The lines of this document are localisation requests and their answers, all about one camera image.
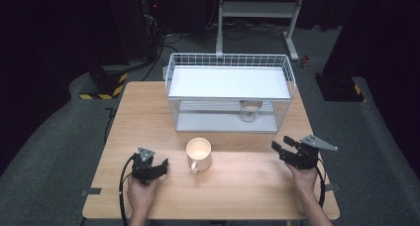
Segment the white metal frame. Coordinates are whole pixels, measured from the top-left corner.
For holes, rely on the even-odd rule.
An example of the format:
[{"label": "white metal frame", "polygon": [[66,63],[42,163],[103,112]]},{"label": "white metal frame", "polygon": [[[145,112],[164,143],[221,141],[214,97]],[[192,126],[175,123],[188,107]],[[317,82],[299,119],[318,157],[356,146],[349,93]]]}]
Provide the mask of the white metal frame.
[{"label": "white metal frame", "polygon": [[291,37],[301,6],[302,0],[297,0],[296,2],[225,2],[219,0],[216,55],[220,56],[223,53],[223,17],[289,18],[289,29],[283,32],[283,36],[290,58],[292,60],[299,60],[299,55]]}]

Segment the wooden table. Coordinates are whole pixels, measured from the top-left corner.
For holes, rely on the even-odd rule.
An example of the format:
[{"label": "wooden table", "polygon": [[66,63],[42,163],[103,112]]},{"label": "wooden table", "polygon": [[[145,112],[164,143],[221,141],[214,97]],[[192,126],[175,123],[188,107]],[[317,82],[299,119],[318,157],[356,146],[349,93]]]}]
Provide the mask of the wooden table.
[{"label": "wooden table", "polygon": [[[127,159],[142,147],[156,152],[153,166],[169,159],[151,219],[303,219],[290,171],[271,149],[271,141],[287,148],[282,143],[284,135],[299,140],[309,134],[312,130],[298,91],[277,134],[176,132],[164,82],[130,82],[92,182],[91,187],[101,192],[88,195],[83,215],[121,217],[121,171]],[[190,173],[185,152],[186,144],[195,137],[209,140],[213,159],[212,166],[197,175]],[[319,195],[319,182],[315,193]],[[127,197],[125,202],[130,217]],[[330,219],[340,216],[332,191],[326,193],[324,210]]]}]

